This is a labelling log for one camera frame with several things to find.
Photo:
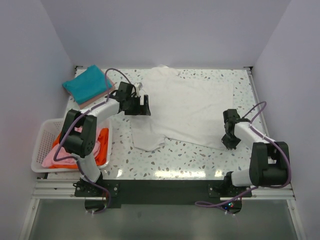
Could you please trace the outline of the crumpled orange t shirt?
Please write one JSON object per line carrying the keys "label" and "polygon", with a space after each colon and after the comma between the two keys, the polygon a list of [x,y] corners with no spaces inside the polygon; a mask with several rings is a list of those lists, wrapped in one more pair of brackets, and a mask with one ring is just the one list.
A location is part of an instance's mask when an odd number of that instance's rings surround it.
{"label": "crumpled orange t shirt", "polygon": [[[51,151],[43,160],[41,166],[49,169],[77,169],[77,164],[74,159],[68,158],[61,161],[54,161],[54,155],[59,146],[60,134],[52,144]],[[97,166],[102,166],[107,162],[107,152],[109,143],[109,129],[97,128],[96,141],[93,148],[93,155]]]}

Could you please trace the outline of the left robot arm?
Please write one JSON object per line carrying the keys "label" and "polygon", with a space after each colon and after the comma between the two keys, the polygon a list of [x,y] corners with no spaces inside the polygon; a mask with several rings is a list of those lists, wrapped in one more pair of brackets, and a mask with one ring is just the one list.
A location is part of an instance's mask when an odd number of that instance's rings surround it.
{"label": "left robot arm", "polygon": [[64,148],[70,154],[68,158],[75,161],[81,178],[87,182],[85,189],[92,196],[99,196],[104,190],[104,184],[99,181],[102,173],[93,154],[97,126],[121,112],[126,116],[150,116],[149,96],[141,93],[142,88],[141,82],[122,81],[102,102],[81,111],[71,109],[65,116],[53,159],[57,162],[66,160],[66,157],[58,156]]}

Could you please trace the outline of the folded teal t shirt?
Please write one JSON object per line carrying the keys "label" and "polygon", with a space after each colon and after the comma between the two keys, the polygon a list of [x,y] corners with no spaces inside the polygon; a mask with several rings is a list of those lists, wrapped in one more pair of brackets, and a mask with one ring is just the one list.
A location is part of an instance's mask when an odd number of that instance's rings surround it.
{"label": "folded teal t shirt", "polygon": [[91,65],[73,80],[62,83],[64,89],[81,105],[113,88],[112,82],[96,65]]}

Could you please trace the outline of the aluminium frame rail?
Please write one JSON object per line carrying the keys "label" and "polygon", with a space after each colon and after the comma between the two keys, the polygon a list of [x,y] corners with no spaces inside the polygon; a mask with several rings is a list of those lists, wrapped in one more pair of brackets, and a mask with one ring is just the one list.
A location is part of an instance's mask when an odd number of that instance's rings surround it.
{"label": "aluminium frame rail", "polygon": [[227,150],[223,111],[251,118],[255,95],[248,69],[127,69],[149,96],[140,131],[130,117],[112,120],[103,176],[119,186],[102,213],[85,211],[71,185],[77,172],[52,173],[36,183],[29,240],[295,240],[290,187],[260,188],[239,200],[237,214],[195,205],[214,202],[210,184],[249,167],[241,142]]}

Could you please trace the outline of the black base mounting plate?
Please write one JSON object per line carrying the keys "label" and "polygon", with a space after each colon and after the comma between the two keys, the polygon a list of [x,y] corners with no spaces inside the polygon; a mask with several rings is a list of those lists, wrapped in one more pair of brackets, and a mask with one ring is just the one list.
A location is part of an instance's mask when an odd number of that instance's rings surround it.
{"label": "black base mounting plate", "polygon": [[220,204],[223,198],[251,197],[248,187],[225,185],[223,180],[99,180],[95,185],[80,179],[74,196],[94,213],[123,205],[194,205],[198,201]]}

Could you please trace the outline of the white t shirt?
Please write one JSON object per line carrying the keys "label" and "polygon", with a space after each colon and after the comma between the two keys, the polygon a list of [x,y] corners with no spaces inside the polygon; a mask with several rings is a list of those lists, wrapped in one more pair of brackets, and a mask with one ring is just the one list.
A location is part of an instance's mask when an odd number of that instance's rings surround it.
{"label": "white t shirt", "polygon": [[135,148],[150,152],[162,147],[165,139],[225,148],[223,112],[233,107],[232,84],[184,79],[180,71],[164,65],[150,69],[141,83],[151,115],[130,120]]}

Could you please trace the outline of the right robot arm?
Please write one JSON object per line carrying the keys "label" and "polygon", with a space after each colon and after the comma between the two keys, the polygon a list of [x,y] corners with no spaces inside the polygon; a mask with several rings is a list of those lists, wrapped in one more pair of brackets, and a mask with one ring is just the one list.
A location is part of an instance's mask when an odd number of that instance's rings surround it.
{"label": "right robot arm", "polygon": [[223,121],[222,144],[228,150],[235,150],[243,142],[251,149],[249,168],[230,171],[224,177],[222,189],[227,196],[235,196],[241,187],[283,188],[291,182],[287,143],[267,137],[249,119],[240,117],[236,109],[225,110]]}

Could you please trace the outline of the white plastic basket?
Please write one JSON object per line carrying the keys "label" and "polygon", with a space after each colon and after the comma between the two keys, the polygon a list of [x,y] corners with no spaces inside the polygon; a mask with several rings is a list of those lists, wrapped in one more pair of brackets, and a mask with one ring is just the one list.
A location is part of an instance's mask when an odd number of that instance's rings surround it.
{"label": "white plastic basket", "polygon": [[[71,168],[48,168],[42,167],[42,163],[45,157],[48,155],[52,149],[54,140],[58,137],[59,133],[62,130],[64,118],[53,118],[46,120],[40,126],[35,146],[33,149],[33,154],[31,158],[31,169],[35,173],[60,173],[60,172],[72,172],[76,169]],[[108,143],[107,143],[107,152],[106,152],[106,161],[102,165],[98,165],[99,169],[105,168],[111,158],[112,153],[112,136],[113,136],[113,126],[112,120],[110,118],[104,120],[98,125],[99,128],[108,128]]]}

